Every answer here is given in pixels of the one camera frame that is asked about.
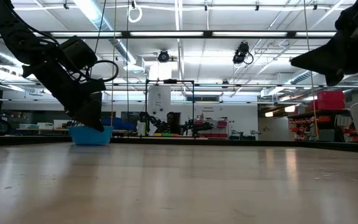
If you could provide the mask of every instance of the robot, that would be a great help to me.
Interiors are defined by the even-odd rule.
[[[70,117],[104,131],[101,99],[94,93],[106,90],[104,82],[117,77],[117,64],[98,61],[95,53],[77,36],[60,44],[51,35],[28,25],[13,9],[10,0],[0,0],[0,34],[12,54],[26,64],[23,77],[34,74]],[[91,78],[89,70],[97,63],[113,64],[116,71],[113,77],[107,80]]]
[[[291,60],[295,67],[325,75],[328,86],[358,72],[358,0],[335,22],[337,33],[324,46]]]

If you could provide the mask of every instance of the ceiling-mounted camera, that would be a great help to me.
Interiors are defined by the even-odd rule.
[[[222,84],[223,84],[223,85],[228,85],[228,84],[229,84],[229,80],[223,79],[223,80],[222,80]]]
[[[248,42],[241,42],[233,57],[233,63],[235,65],[240,65],[243,62],[247,65],[250,65],[252,62],[254,62],[254,56],[249,52]]]
[[[169,54],[167,50],[161,50],[160,54],[158,55],[158,61],[161,63],[166,63],[169,61]]]

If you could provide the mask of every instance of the window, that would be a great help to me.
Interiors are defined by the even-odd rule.
[[[219,102],[219,96],[194,96],[195,102]],[[186,101],[193,101],[193,96],[187,96]]]

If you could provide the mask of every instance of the black cable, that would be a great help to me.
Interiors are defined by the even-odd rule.
[[[98,43],[99,43],[99,38],[100,38],[100,33],[101,33],[101,26],[102,26],[102,24],[103,24],[103,17],[104,17],[104,11],[105,11],[105,9],[106,9],[106,0],[104,1],[103,12],[102,12],[102,20],[101,20],[101,23],[100,23],[98,38],[97,38],[97,41],[96,41],[96,46],[95,46],[95,51],[94,51],[95,53],[96,53],[96,50],[97,50],[97,48],[98,48]],[[74,73],[71,73],[71,74],[68,74],[68,75],[73,78],[73,74],[76,74],[76,73],[79,74],[79,77],[78,77],[78,78],[75,78],[78,82],[83,82],[83,81],[85,81],[85,80],[96,80],[96,79],[90,77],[90,76],[91,76],[91,73],[89,73],[89,69],[91,69],[91,72],[92,72],[92,67],[93,67],[94,65],[96,65],[97,63],[103,63],[103,62],[104,62],[104,63],[111,63],[111,64],[113,64],[113,65],[115,66],[115,68],[116,68],[116,72],[115,72],[115,74],[113,75],[113,77],[112,77],[112,78],[109,78],[109,79],[107,79],[107,80],[103,80],[104,82],[110,82],[111,80],[115,79],[115,78],[118,76],[118,70],[119,70],[118,65],[117,65],[115,62],[110,61],[110,60],[99,60],[99,61],[97,61],[97,62],[96,62],[95,64],[93,64],[91,67],[87,68],[87,69],[86,69],[86,74],[84,74],[83,72],[81,72],[80,69],[78,69],[78,68],[75,66],[75,64],[73,63],[73,61],[71,61],[71,59],[67,57],[67,55],[64,53],[64,51],[60,48],[60,43],[57,41],[56,38],[54,38],[52,35],[49,35],[49,34],[44,33],[44,32],[42,32],[42,31],[39,31],[39,30],[37,30],[36,28],[34,28],[34,27],[28,25],[28,23],[26,23],[26,22],[17,14],[17,12],[16,12],[15,10],[12,9],[11,12],[13,13],[14,16],[16,16],[16,19],[18,19],[21,23],[23,23],[24,25],[26,25],[27,28],[29,28],[29,29],[32,30],[33,32],[36,32],[36,33],[38,33],[38,34],[40,34],[40,35],[42,35],[42,36],[48,37],[50,40],[52,40],[52,41],[56,44],[57,49],[61,51],[61,53],[62,53],[62,55],[64,56],[65,60],[70,64],[71,67],[75,68],[75,71],[72,71],[72,72],[74,72]]]
[[[27,28],[29,28],[29,29],[32,30],[33,32],[36,32],[36,33],[38,33],[38,34],[40,34],[40,35],[42,35],[42,36],[44,36],[44,37],[48,37],[50,40],[52,40],[52,41],[56,44],[57,49],[60,51],[61,55],[65,58],[65,60],[69,63],[69,65],[70,65],[72,68],[75,69],[75,71],[73,71],[73,72],[78,73],[78,74],[79,74],[80,76],[82,76],[82,77],[86,77],[85,74],[82,73],[82,72],[80,71],[80,69],[78,69],[78,68],[75,66],[75,64],[73,63],[73,61],[72,61],[69,57],[67,57],[67,55],[64,53],[64,51],[60,48],[60,43],[59,43],[59,41],[57,41],[56,38],[54,38],[52,35],[49,35],[49,34],[47,34],[47,33],[45,33],[45,32],[42,32],[42,31],[39,31],[39,30],[37,30],[36,28],[30,26],[28,23],[26,23],[26,22],[17,14],[17,12],[16,12],[15,10],[11,9],[11,13],[16,17],[16,19],[17,19],[18,21],[20,21],[21,23],[23,23]]]
[[[95,78],[91,78],[88,74],[89,74],[89,70],[92,68],[92,67],[94,67],[96,64],[98,64],[98,63],[111,63],[114,67],[115,67],[115,74],[111,77],[111,78],[108,78],[108,79],[106,79],[106,80],[104,80],[104,79],[102,79],[103,80],[103,82],[110,82],[110,81],[112,81],[113,79],[115,79],[117,76],[118,76],[118,65],[115,63],[115,62],[113,62],[113,61],[111,61],[111,60],[98,60],[95,64],[93,64],[91,67],[88,67],[88,68],[86,68],[86,72],[85,72],[85,74],[86,74],[86,79],[87,80],[100,80],[100,79],[95,79]]]
[[[248,52],[248,54],[246,55],[246,58],[247,58],[248,55],[251,56],[252,60],[251,60],[251,62],[248,62],[248,63],[244,60],[244,63],[247,64],[247,65],[250,65],[250,64],[252,64],[254,62],[254,56],[251,53]]]
[[[104,0],[104,4],[103,4],[103,11],[102,11],[102,18],[100,20],[100,25],[99,25],[99,32],[98,32],[98,37],[96,38],[96,45],[94,46],[94,53],[96,54],[96,51],[98,49],[98,45],[99,45],[99,39],[100,39],[100,32],[102,30],[102,24],[103,24],[103,18],[104,18],[104,10],[106,9],[106,2],[107,0]],[[89,73],[89,78],[91,78],[92,76],[92,68],[91,68],[91,72]]]
[[[129,30],[129,12],[127,13],[127,31]],[[128,66],[128,54],[126,54],[126,61],[127,61],[127,66]],[[126,70],[127,72],[127,111],[128,111],[128,120],[127,120],[127,124],[129,124],[129,79],[128,79],[128,70]],[[129,130],[127,129],[127,138],[129,138]]]

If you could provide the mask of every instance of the blue bin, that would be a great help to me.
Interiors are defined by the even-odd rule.
[[[110,143],[112,127],[105,126],[101,133],[87,126],[68,127],[73,142],[77,145],[107,145]]]

